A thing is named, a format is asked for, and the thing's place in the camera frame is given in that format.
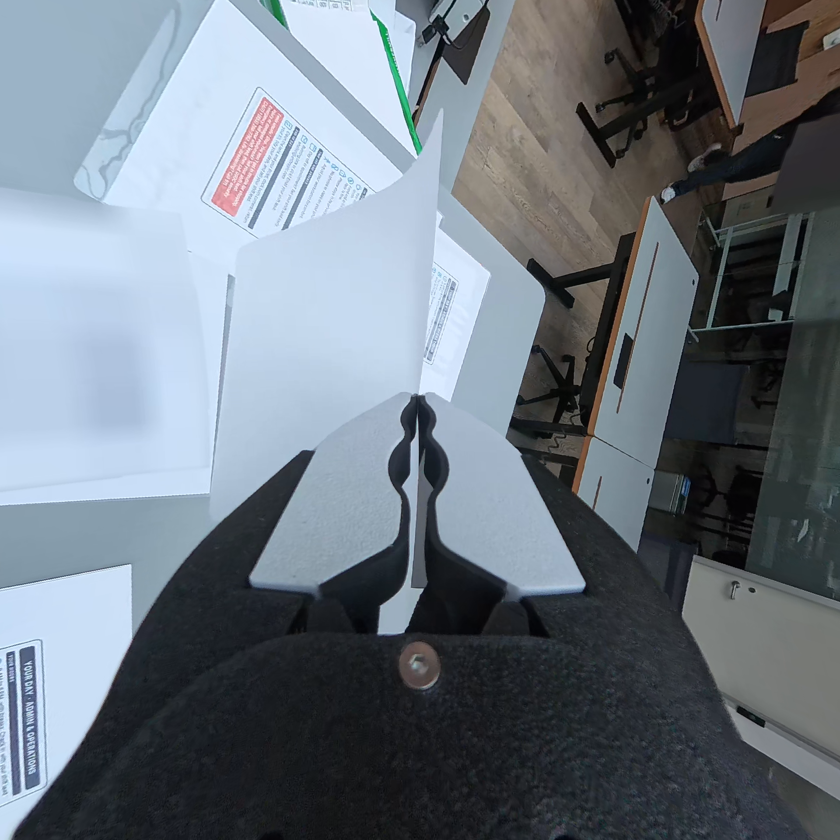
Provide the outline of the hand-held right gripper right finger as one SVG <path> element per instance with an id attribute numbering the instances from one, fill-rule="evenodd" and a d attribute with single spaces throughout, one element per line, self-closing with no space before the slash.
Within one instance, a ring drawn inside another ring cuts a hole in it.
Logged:
<path id="1" fill-rule="evenodd" d="M 585 580 L 522 454 L 433 393 L 418 399 L 418 430 L 430 486 L 418 630 L 530 634 L 524 601 L 579 595 Z"/>

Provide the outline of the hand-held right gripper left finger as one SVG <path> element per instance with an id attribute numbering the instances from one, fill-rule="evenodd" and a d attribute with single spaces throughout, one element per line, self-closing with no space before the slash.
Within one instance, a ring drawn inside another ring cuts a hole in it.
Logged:
<path id="1" fill-rule="evenodd" d="M 252 587 L 338 602 L 357 632 L 377 632 L 406 581 L 417 395 L 398 393 L 315 448 L 249 576 Z"/>

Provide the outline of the white desk with orange edge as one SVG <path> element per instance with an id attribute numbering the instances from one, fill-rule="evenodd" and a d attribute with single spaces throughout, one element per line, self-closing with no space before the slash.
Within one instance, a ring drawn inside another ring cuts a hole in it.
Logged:
<path id="1" fill-rule="evenodd" d="M 698 1 L 695 27 L 729 128 L 740 123 L 765 1 Z"/>
<path id="2" fill-rule="evenodd" d="M 656 196 L 646 199 L 607 330 L 573 490 L 593 508 L 619 469 L 654 469 L 698 273 Z"/>
<path id="3" fill-rule="evenodd" d="M 588 436 L 575 468 L 572 491 L 636 552 L 654 476 L 654 468 Z"/>

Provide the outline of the printed sheet with black bars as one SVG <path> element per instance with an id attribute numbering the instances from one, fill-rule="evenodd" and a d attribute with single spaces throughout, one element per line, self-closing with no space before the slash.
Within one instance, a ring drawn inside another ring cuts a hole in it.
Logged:
<path id="1" fill-rule="evenodd" d="M 1 590 L 2 839 L 84 739 L 132 629 L 128 564 Z"/>

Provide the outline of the white metal rack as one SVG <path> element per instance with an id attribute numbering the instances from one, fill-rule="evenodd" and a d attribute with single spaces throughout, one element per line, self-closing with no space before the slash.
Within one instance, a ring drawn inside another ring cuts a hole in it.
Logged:
<path id="1" fill-rule="evenodd" d="M 791 327 L 816 213 L 781 213 L 722 227 L 708 216 L 702 221 L 710 235 L 710 295 L 688 327 L 687 342 Z"/>

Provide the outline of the dark grey chair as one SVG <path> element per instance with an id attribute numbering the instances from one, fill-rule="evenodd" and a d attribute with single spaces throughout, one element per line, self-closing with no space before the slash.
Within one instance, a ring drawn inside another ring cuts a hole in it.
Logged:
<path id="1" fill-rule="evenodd" d="M 681 359 L 664 439 L 767 452 L 769 447 L 736 439 L 739 395 L 750 364 Z"/>

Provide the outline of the printed sheet with red label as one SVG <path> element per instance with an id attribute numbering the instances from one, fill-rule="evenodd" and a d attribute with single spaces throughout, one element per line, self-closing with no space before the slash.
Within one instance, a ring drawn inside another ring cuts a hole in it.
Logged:
<path id="1" fill-rule="evenodd" d="M 77 171 L 79 192 L 179 214 L 187 248 L 233 270 L 240 248 L 393 184 L 404 167 L 335 104 L 342 91 L 259 2 L 211 2 L 157 35 Z"/>

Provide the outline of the black office chair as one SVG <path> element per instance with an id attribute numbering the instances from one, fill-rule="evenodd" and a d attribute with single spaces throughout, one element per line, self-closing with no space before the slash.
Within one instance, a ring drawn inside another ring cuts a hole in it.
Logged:
<path id="1" fill-rule="evenodd" d="M 509 428 L 531 438 L 544 438 L 550 441 L 549 447 L 545 450 L 534 448 L 522 448 L 524 454 L 531 454 L 540 459 L 544 464 L 553 463 L 566 469 L 578 466 L 579 458 L 563 455 L 557 449 L 560 438 L 584 437 L 588 434 L 588 426 L 591 420 L 592 410 L 584 404 L 582 387 L 574 383 L 575 357 L 565 354 L 562 362 L 567 365 L 566 373 L 561 374 L 558 366 L 552 361 L 545 349 L 534 344 L 530 354 L 538 354 L 546 363 L 554 380 L 554 388 L 548 392 L 531 398 L 517 396 L 516 406 L 529 406 L 536 403 L 556 401 L 553 420 L 550 422 L 526 418 L 513 414 Z"/>
<path id="2" fill-rule="evenodd" d="M 678 2 L 658 42 L 658 57 L 651 67 L 634 68 L 619 48 L 609 50 L 604 62 L 616 62 L 629 84 L 623 95 L 596 103 L 595 112 L 622 105 L 625 111 L 599 126 L 584 103 L 576 106 L 576 114 L 598 151 L 610 168 L 614 168 L 641 140 L 648 128 L 648 118 L 657 112 L 668 112 L 672 121 L 681 119 L 693 98 L 700 95 L 711 79 L 707 59 L 700 45 L 695 24 L 698 2 Z"/>

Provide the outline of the white printed paper sheet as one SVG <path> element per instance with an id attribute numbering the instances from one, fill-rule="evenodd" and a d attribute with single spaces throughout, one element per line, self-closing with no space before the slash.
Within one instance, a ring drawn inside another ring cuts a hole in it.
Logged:
<path id="1" fill-rule="evenodd" d="M 421 394 L 452 399 L 489 280 L 480 262 L 436 230 Z"/>

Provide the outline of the green-edged paper sheet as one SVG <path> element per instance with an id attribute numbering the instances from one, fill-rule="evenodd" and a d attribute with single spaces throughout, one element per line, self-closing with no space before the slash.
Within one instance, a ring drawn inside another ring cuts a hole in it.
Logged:
<path id="1" fill-rule="evenodd" d="M 420 154 L 392 33 L 369 2 L 259 3 L 395 141 Z"/>

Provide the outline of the grey desk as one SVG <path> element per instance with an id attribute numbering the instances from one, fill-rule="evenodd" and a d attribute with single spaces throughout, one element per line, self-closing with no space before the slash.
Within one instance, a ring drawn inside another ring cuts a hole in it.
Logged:
<path id="1" fill-rule="evenodd" d="M 87 202 L 73 177 L 157 35 L 192 36 L 210 2 L 2 2 L 2 187 Z M 537 282 L 448 187 L 455 129 L 444 128 L 447 235 L 490 271 L 454 403 L 505 429 L 543 311 Z M 174 479 L 74 485 L 2 505 L 2 587 L 130 564 L 140 627 L 187 554 L 214 527 L 208 496 Z"/>

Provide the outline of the white metal cabinet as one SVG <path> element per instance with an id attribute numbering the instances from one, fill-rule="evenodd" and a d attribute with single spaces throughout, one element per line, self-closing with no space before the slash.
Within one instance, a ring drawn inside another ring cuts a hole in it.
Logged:
<path id="1" fill-rule="evenodd" d="M 741 738 L 837 799 L 838 602 L 696 556 L 682 616 Z"/>

